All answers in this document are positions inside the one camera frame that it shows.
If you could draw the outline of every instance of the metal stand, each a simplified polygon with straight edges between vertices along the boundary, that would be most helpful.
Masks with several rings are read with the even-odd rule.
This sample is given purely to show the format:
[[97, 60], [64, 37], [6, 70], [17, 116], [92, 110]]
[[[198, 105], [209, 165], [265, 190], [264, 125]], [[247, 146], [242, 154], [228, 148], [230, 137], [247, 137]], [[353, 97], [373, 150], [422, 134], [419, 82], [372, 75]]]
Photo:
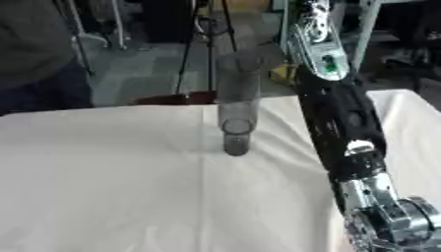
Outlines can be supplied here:
[[[229, 15], [226, 0], [221, 0], [221, 4], [222, 4], [222, 9], [223, 9], [223, 14], [224, 14], [224, 17], [226, 20], [226, 31], [221, 31], [221, 32], [215, 31], [215, 25], [216, 25], [216, 19], [214, 17], [215, 4], [214, 4], [214, 0], [209, 0], [209, 2], [208, 2], [208, 18], [207, 18], [208, 31], [207, 32], [200, 32], [201, 35], [206, 36], [208, 39], [207, 49], [208, 49], [208, 86], [209, 86], [209, 91], [214, 90], [214, 82], [216, 80], [216, 66], [215, 66], [216, 62], [215, 62], [215, 57], [214, 57], [215, 36], [221, 35], [225, 32], [228, 32], [229, 38], [231, 40], [232, 49], [234, 51], [237, 51], [237, 45], [236, 45], [236, 41], [234, 39], [234, 29], [231, 24], [231, 18]], [[196, 6], [193, 10], [192, 17], [191, 17], [191, 23], [190, 23], [191, 25], [190, 25], [190, 29], [189, 29], [190, 35], [188, 36], [188, 40], [185, 45], [184, 58], [182, 59], [181, 68], [179, 70], [179, 80], [176, 85], [176, 91], [175, 91], [176, 94], [180, 93], [182, 79], [183, 79], [183, 76], [185, 73], [185, 67], [187, 64], [188, 54], [190, 51], [190, 46], [191, 46], [191, 43], [193, 42], [193, 38], [194, 38], [195, 22], [198, 17], [198, 12], [199, 12], [200, 8], [202, 8], [201, 1], [197, 0]]]
[[[57, 7], [59, 8], [61, 16], [65, 19], [66, 24], [75, 24], [75, 14], [72, 10], [72, 5], [66, 3], [64, 0], [56, 0], [55, 1]], [[72, 31], [72, 37], [78, 44], [78, 49], [80, 50], [81, 60], [84, 68], [88, 72], [89, 76], [93, 76], [95, 72], [91, 68], [91, 64], [89, 63], [88, 55], [86, 54], [86, 50], [83, 46], [82, 39], [80, 38], [80, 28], [73, 26], [69, 28], [69, 31]]]

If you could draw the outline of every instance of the gray floor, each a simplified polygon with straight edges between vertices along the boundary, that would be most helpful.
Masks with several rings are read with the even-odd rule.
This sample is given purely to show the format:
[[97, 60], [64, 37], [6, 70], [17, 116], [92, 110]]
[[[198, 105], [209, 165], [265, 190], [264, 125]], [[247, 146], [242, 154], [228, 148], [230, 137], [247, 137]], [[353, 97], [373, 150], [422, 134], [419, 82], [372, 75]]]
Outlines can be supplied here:
[[[233, 14], [235, 37], [240, 49], [252, 48], [259, 43], [269, 41], [279, 30], [280, 17], [277, 14]], [[129, 49], [104, 49], [101, 44], [86, 40], [88, 56], [96, 75], [91, 78], [94, 89], [94, 102], [98, 106], [125, 105], [137, 98], [171, 95], [175, 90], [178, 69], [182, 60], [182, 44], [141, 44], [137, 37], [139, 30], [133, 29], [133, 39]], [[223, 35], [217, 39], [217, 55], [231, 52], [229, 39]], [[263, 69], [262, 95], [293, 95], [292, 88], [269, 80], [269, 69], [283, 62], [284, 58], [276, 45], [259, 47], [257, 50], [266, 59]], [[362, 74], [368, 74], [381, 65], [378, 46], [371, 46]], [[184, 75], [182, 92], [203, 91], [207, 89], [207, 47], [201, 41], [192, 44], [187, 71]], [[441, 110], [441, 84], [423, 81], [421, 95]], [[377, 84], [367, 84], [370, 90], [408, 89], [407, 80], [381, 80]]]

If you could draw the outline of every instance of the table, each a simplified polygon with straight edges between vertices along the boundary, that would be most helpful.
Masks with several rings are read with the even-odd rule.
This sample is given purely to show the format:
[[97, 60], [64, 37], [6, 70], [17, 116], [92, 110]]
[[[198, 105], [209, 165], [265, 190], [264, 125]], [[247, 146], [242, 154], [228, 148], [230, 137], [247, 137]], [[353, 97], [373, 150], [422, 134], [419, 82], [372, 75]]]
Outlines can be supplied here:
[[[371, 93], [402, 196], [441, 209], [441, 115]], [[215, 106], [0, 118], [0, 251], [348, 252], [295, 96], [262, 100], [252, 151], [221, 151]]]

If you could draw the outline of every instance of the plastic container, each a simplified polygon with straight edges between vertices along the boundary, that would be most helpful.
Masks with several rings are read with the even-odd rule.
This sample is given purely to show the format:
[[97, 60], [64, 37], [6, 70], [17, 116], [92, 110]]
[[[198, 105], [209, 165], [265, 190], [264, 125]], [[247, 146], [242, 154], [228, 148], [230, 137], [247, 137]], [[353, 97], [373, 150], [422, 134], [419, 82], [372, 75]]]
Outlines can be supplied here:
[[231, 156], [250, 150], [258, 122], [263, 60], [252, 51], [236, 52], [218, 60], [219, 127], [223, 149]]

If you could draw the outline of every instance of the robotic arm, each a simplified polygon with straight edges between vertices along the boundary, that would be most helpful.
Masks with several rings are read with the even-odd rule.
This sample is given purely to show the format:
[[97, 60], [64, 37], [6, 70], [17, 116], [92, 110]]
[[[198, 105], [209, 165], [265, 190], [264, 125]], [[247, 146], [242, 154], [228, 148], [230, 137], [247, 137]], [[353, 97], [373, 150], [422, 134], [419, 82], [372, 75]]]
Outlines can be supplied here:
[[398, 197], [384, 161], [381, 123], [349, 72], [329, 0], [300, 1], [289, 29], [289, 55], [300, 65], [300, 105], [350, 243], [357, 252], [436, 247], [441, 215], [421, 198]]

